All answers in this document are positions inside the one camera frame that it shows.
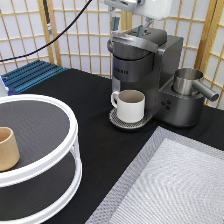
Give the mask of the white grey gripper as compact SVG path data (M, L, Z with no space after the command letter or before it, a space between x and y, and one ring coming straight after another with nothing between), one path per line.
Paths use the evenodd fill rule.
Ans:
M154 20L163 20L168 17L172 0L100 0L105 5L145 16ZM111 19L111 30L118 30L120 18L113 16ZM144 34L144 26L137 29L137 37Z

